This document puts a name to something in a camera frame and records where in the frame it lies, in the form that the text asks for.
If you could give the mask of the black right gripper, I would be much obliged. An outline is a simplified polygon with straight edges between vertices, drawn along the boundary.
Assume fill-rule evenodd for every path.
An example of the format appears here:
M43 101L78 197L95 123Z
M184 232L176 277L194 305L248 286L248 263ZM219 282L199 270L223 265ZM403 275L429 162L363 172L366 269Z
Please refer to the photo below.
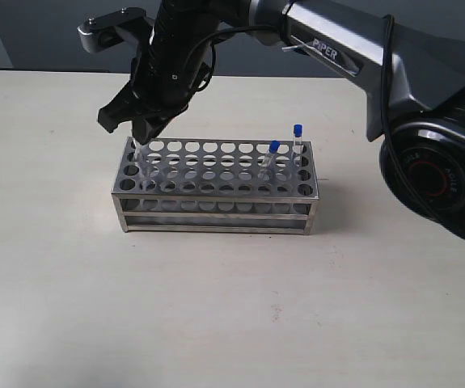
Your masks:
M132 121L133 139L146 145L213 77L216 12L210 1L162 1L154 19L142 8L134 12L137 54L129 82L99 110L97 122L114 133Z

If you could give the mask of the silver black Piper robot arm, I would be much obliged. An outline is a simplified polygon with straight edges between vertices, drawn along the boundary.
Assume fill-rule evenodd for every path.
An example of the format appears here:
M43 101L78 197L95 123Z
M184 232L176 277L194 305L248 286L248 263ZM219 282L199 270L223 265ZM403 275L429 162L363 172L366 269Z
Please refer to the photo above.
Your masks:
M88 19L82 45L128 42L129 80L99 110L145 145L213 77L216 46L240 33L315 59L366 94L366 136L382 138L380 170L394 196L465 240L465 41L433 36L333 1L164 1Z

